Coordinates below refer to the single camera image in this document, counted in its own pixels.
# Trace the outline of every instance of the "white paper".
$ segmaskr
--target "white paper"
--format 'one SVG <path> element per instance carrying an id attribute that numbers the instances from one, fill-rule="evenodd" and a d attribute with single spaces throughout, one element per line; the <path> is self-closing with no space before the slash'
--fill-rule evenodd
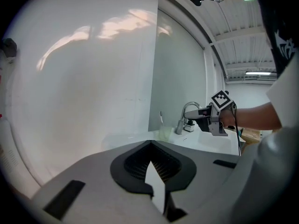
<path id="1" fill-rule="evenodd" d="M 165 202 L 165 184 L 160 178 L 152 162 L 149 163 L 148 169 L 146 171 L 145 183 L 152 186 L 154 190 L 152 202 L 163 214 Z"/>

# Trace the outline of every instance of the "white sink basin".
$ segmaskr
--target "white sink basin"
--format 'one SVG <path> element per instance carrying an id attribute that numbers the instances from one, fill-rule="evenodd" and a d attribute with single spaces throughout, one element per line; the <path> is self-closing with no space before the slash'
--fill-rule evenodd
<path id="1" fill-rule="evenodd" d="M 239 155 L 235 132 L 229 132 L 228 136 L 213 136 L 211 133 L 202 132 L 197 126 L 191 133 L 183 130 L 182 134 L 178 135 L 173 129 L 168 142 L 207 152 Z"/>
<path id="2" fill-rule="evenodd" d="M 182 134 L 178 135 L 175 133 L 175 128 L 172 128 L 167 142 L 207 152 L 239 155 L 236 133 L 229 130 L 226 130 L 226 132 L 228 133 L 226 137 L 213 136 L 211 133 L 202 132 L 196 124 L 193 132 L 183 130 Z M 101 149 L 102 151 L 106 151 L 144 140 L 160 140 L 158 134 L 159 131 L 156 130 L 138 134 L 109 135 L 102 141 Z"/>

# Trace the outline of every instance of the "black slot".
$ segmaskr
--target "black slot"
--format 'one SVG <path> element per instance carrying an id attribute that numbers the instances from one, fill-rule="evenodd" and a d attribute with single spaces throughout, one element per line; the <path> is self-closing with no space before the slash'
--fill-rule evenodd
<path id="1" fill-rule="evenodd" d="M 219 159 L 215 160 L 213 163 L 218 164 L 220 166 L 227 167 L 227 168 L 235 168 L 237 165 L 234 162 L 227 162 L 227 161 L 223 161 L 223 160 L 219 160 Z"/>
<path id="2" fill-rule="evenodd" d="M 70 181 L 43 210 L 61 220 L 84 186 L 84 182 Z"/>

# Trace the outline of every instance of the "person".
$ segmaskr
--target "person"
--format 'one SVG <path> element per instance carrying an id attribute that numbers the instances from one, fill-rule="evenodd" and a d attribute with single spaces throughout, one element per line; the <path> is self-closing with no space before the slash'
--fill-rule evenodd
<path id="1" fill-rule="evenodd" d="M 277 77 L 281 75 L 289 61 L 298 50 L 296 0 L 258 0 L 263 24 L 271 43 Z M 281 128 L 281 123 L 271 103 L 249 108 L 237 109 L 238 126 L 257 130 Z M 230 110 L 221 112 L 220 121 L 224 126 L 234 126 L 235 121 Z"/>

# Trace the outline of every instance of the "person's arm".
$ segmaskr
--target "person's arm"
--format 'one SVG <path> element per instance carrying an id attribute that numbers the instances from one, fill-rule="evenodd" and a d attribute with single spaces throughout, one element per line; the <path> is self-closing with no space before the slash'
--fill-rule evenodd
<path id="1" fill-rule="evenodd" d="M 271 103 L 249 108 L 237 109 L 237 124 L 240 127 L 257 130 L 280 129 L 281 123 Z M 231 110 L 223 110 L 220 113 L 220 121 L 223 126 L 234 126 L 235 121 Z"/>

